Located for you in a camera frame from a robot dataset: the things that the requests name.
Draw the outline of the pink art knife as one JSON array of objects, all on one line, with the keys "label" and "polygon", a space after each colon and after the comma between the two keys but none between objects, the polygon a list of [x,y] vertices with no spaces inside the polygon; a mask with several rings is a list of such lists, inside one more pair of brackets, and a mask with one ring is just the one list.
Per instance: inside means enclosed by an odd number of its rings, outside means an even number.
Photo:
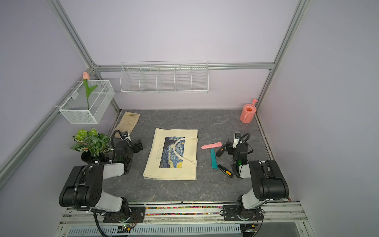
[{"label": "pink art knife", "polygon": [[214,148],[219,148],[222,146],[223,146],[222,142],[217,142],[217,143],[213,143],[213,144],[203,145],[203,146],[201,146],[201,148],[202,149],[214,149]]}]

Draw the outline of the teal art knife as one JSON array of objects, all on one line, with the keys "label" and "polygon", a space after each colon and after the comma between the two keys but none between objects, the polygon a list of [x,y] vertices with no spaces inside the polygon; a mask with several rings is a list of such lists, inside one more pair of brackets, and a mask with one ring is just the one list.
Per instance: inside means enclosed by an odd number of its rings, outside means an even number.
[{"label": "teal art knife", "polygon": [[218,164],[217,164],[217,160],[216,160],[216,152],[215,152],[214,149],[211,149],[210,152],[211,152],[211,165],[212,165],[212,168],[213,169],[217,169],[218,168]]}]

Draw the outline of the black yellow utility knife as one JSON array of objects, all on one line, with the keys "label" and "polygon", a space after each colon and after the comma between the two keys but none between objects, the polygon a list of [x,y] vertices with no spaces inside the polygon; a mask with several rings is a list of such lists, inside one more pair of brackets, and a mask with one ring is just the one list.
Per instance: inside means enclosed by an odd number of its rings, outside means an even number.
[{"label": "black yellow utility knife", "polygon": [[218,165],[218,169],[221,170],[227,177],[233,178],[234,174],[222,165]]}]

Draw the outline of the cream starry night tote bag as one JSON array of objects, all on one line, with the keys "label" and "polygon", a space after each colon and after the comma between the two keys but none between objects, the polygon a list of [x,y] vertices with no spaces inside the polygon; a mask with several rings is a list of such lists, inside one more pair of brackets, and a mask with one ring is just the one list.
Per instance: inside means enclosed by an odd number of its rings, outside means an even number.
[{"label": "cream starry night tote bag", "polygon": [[195,181],[198,130],[156,128],[145,179]]}]

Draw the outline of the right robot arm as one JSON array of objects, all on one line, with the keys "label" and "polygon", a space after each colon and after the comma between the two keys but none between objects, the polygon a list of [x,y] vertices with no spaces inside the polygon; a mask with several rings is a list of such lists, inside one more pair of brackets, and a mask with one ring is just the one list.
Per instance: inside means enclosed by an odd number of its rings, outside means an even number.
[{"label": "right robot arm", "polygon": [[231,170],[218,165],[229,178],[250,179],[252,189],[241,195],[236,204],[224,205],[220,215],[225,221],[262,221],[264,211],[261,206],[273,200],[289,197],[289,188],[276,161],[249,161],[249,144],[239,141],[235,146],[231,142],[216,153],[220,157],[225,151],[233,156]]}]

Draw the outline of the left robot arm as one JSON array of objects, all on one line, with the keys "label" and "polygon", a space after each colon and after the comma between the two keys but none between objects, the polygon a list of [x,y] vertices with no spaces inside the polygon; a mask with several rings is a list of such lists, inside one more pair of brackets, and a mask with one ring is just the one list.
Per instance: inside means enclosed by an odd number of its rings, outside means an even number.
[{"label": "left robot arm", "polygon": [[133,154],[142,150],[140,139],[134,144],[123,140],[116,144],[115,153],[123,156],[124,163],[96,162],[75,166],[59,196],[60,206],[102,214],[104,223],[142,223],[146,212],[144,207],[130,207],[126,198],[103,191],[103,181],[127,174]]}]

